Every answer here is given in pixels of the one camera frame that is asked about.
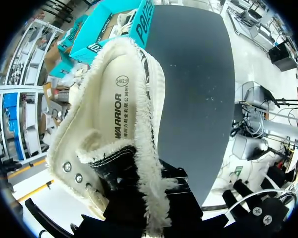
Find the teal box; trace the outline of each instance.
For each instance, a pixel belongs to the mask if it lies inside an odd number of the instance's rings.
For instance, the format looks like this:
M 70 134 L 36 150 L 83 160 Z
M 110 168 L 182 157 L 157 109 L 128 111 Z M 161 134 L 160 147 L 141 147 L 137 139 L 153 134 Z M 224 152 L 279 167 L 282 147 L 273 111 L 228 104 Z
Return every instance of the teal box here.
M 61 56 L 61 62 L 59 62 L 49 73 L 50 76 L 63 78 L 66 74 L 68 74 L 73 68 L 73 63 L 70 60 L 68 54 L 59 51 Z
M 129 34 L 145 48 L 153 17 L 153 0 L 105 0 L 99 3 L 91 16 L 83 24 L 72 46 L 70 57 L 91 65 L 97 53 L 113 38 L 101 40 L 114 14 L 137 9 Z
M 70 52 L 70 50 L 67 50 L 68 48 L 70 49 L 72 44 L 75 41 L 77 33 L 80 31 L 82 28 L 83 24 L 85 21 L 88 19 L 87 15 L 83 15 L 79 17 L 73 27 L 64 34 L 64 36 L 57 42 L 58 49 L 60 52 Z

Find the table top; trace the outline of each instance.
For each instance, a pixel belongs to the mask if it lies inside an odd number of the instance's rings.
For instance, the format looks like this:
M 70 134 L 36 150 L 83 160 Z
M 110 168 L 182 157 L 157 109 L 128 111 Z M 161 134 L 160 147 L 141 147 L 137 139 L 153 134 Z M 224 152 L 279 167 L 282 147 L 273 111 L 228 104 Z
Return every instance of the table top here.
M 185 169 L 202 205 L 221 167 L 234 113 L 227 29 L 220 15 L 209 11 L 156 6 L 146 51 L 159 61 L 166 81 L 160 158 Z

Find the metal eyelet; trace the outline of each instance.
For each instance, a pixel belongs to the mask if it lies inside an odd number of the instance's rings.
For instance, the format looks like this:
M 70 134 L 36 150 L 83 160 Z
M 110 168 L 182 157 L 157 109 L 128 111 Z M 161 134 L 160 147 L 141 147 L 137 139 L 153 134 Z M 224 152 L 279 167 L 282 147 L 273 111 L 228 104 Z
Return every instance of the metal eyelet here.
M 76 174 L 76 175 L 75 175 L 75 181 L 76 181 L 77 183 L 81 183 L 81 182 L 83 182 L 83 175 L 81 175 L 81 174 Z
M 72 169 L 70 162 L 65 162 L 62 167 L 63 167 L 63 171 L 66 173 L 71 171 Z

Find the yellow floor line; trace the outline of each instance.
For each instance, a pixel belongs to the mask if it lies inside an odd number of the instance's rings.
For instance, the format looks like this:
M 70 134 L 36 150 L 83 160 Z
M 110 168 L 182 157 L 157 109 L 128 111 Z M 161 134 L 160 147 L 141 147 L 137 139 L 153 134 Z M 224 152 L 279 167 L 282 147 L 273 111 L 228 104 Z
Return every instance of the yellow floor line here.
M 43 162 L 45 162 L 45 159 L 33 163 L 33 166 L 39 165 L 39 164 L 41 164 L 41 163 L 43 163 Z M 20 174 L 20 173 L 22 173 L 22 172 L 28 170 L 29 168 L 31 168 L 31 167 L 33 167 L 33 166 L 29 166 L 29 165 L 28 165 L 28 166 L 26 166 L 26 167 L 23 167 L 23 168 L 21 168 L 20 170 L 17 170 L 17 171 L 15 171 L 15 172 L 13 172 L 12 174 L 8 175 L 8 178 L 14 177 L 14 176 L 16 176 L 16 175 L 18 175 L 18 174 Z
M 48 185 L 51 185 L 51 184 L 53 184 L 53 183 L 54 183 L 54 180 L 52 180 L 52 181 L 50 181 L 50 182 L 47 182 L 47 183 L 46 183 L 46 184 L 44 184 L 43 186 L 41 186 L 41 187 L 37 188 L 36 190 L 34 190 L 34 191 L 32 191 L 32 192 L 28 193 L 28 194 L 27 194 L 27 195 L 25 195 L 25 196 L 23 196 L 23 197 L 19 198 L 19 199 L 18 199 L 18 202 L 22 202 L 22 201 L 24 201 L 24 200 L 28 199 L 28 198 L 29 198 L 29 197 L 31 197 L 32 195 L 34 195 L 34 194 L 38 193 L 39 191 L 41 191 L 41 190 L 45 189 L 46 187 L 48 187 Z

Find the metal shelving unit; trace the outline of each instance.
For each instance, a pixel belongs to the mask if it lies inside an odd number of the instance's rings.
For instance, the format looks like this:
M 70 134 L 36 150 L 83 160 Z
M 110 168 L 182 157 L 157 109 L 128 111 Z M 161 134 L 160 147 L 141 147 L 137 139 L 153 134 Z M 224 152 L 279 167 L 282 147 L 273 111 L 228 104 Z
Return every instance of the metal shelving unit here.
M 28 54 L 25 54 L 22 52 L 23 47 L 24 47 L 24 41 L 29 39 L 28 35 L 31 33 L 30 29 L 34 28 L 35 24 L 40 25 L 40 31 L 39 31 L 38 35 L 30 42 L 32 45 L 29 48 Z M 48 29 L 48 28 L 50 28 L 50 32 L 52 34 L 46 44 L 46 47 L 43 52 L 43 56 L 42 56 L 41 60 L 39 60 L 39 64 L 36 65 L 37 73 L 34 78 L 34 85 L 24 85 L 24 83 L 25 83 L 24 77 L 26 75 L 28 68 L 30 67 L 30 62 L 31 62 L 31 58 L 33 57 L 33 50 L 35 49 L 36 42 L 40 37 L 42 37 L 43 30 Z M 43 63 L 44 63 L 44 56 L 47 53 L 47 51 L 48 51 L 48 49 L 57 33 L 63 33 L 63 31 L 59 28 L 56 28 L 53 25 L 50 25 L 50 24 L 48 24 L 44 21 L 38 20 L 38 19 L 35 19 L 33 22 L 31 22 L 28 25 L 28 27 L 26 28 L 24 34 L 22 35 L 19 43 L 17 44 L 17 47 L 15 48 L 10 65 L 8 67 L 4 85 L 0 85 L 0 122 L 1 122 L 1 127 L 2 127 L 2 133 L 1 133 L 2 136 L 1 137 L 2 137 L 2 141 L 3 141 L 4 152 L 5 152 L 6 156 L 9 158 L 12 155 L 9 153 L 9 149 L 7 146 L 7 139 L 6 139 L 6 135 L 5 135 L 6 128 L 5 128 L 5 124 L 4 124 L 5 110 L 3 108 L 3 96 L 4 96 L 4 94 L 7 94 L 7 93 L 17 93 L 16 119 L 17 119 L 17 123 L 18 123 L 18 128 L 17 128 L 18 140 L 19 140 L 19 143 L 21 146 L 21 153 L 24 158 L 24 160 L 20 161 L 22 164 L 29 163 L 30 161 L 36 160 L 36 159 L 44 157 L 46 155 L 46 152 L 42 152 L 42 144 L 40 143 L 40 135 L 39 135 L 39 125 L 38 125 L 38 103 L 39 102 L 38 101 L 39 101 L 39 94 L 43 93 L 43 86 L 39 86 L 38 81 L 39 81 L 40 72 L 42 70 Z M 8 85 L 9 79 L 11 78 L 12 70 L 14 69 L 14 67 L 16 67 L 20 63 L 20 58 L 21 58 L 22 54 L 26 55 L 26 57 L 25 57 L 25 62 L 24 62 L 24 66 L 22 69 L 19 83 L 17 85 Z M 29 153 L 29 151 L 27 148 L 25 148 L 26 146 L 23 146 L 24 143 L 23 143 L 22 138 L 24 137 L 24 133 L 22 132 L 21 123 L 20 123 L 20 103 L 21 103 L 20 99 L 21 99 L 22 93 L 29 93 L 30 96 L 32 95 L 32 97 L 34 95 L 34 103 L 35 103 L 35 112 L 36 113 L 35 113 L 34 128 L 37 132 L 36 137 L 39 142 L 39 149 L 38 149 L 38 154 L 31 156 L 30 158 L 26 157 L 26 153 Z
M 24 78 L 24 73 L 25 73 L 25 70 L 27 69 L 27 64 L 30 62 L 31 58 L 30 56 L 32 55 L 32 51 L 35 47 L 35 43 L 36 41 L 42 36 L 42 32 L 43 32 L 43 29 L 44 27 L 41 28 L 40 32 L 38 33 L 38 35 L 36 36 L 36 38 L 33 41 L 32 45 L 31 45 L 31 48 L 30 48 L 30 51 L 29 53 L 27 54 L 27 57 L 26 57 L 26 60 L 25 60 L 25 65 L 23 66 L 23 70 L 22 70 L 22 73 L 21 73 L 21 77 L 20 77 L 20 82 L 19 84 L 22 84 L 23 82 L 23 78 Z

